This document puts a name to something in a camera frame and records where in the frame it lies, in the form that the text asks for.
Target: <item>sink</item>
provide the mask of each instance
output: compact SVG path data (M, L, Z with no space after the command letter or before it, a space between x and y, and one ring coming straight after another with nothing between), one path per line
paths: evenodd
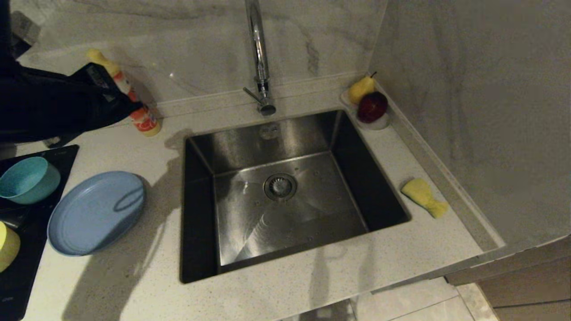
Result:
M186 140L181 281L410 218L342 110Z

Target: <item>faucet spout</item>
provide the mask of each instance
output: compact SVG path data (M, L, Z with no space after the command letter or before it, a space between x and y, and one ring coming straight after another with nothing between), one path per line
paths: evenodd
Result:
M273 99L270 94L270 70L268 69L268 58L266 53L266 41L264 40L264 27L262 26L262 15L260 14L260 3L258 0L246 0L246 14L250 28L250 40L252 41L252 52L256 67L254 80L258 84L258 111L264 115L272 115L276 112Z

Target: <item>dish soap bottle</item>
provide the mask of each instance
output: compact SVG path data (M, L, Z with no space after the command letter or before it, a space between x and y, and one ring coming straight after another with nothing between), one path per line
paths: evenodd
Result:
M117 88L119 88L122 93L129 96L133 102L139 101L135 89L131 86L119 65L105 58L101 51L97 49L88 50L87 57L91 62L105 67L109 75L115 81ZM156 120L148 106L145 105L144 107L133 111L130 117L133 120L135 127L137 127L143 135L150 137L160 132L160 123Z

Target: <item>countertop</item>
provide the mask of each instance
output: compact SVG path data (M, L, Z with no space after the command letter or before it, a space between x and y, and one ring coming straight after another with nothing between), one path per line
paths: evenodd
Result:
M397 193L412 217L407 223L198 282L180 282L185 137L340 109L339 94L334 89L277 99L278 113L270 119L250 103L210 106L164 118L162 131L151 138L131 125L81 135L73 141L80 149L64 194L95 174L123 170L145 178L147 204L128 234L92 256L61 256L47 244L25 320L274 320L481 254L452 210L433 219ZM443 198L391 126L361 133L393 187L420 177ZM20 145L17 154L43 149L41 143Z

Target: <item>sink drain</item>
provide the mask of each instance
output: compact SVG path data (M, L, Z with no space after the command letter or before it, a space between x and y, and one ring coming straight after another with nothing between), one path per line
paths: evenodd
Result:
M297 189L295 178L288 174L275 174L264 183L264 192L272 200L288 200L293 197Z

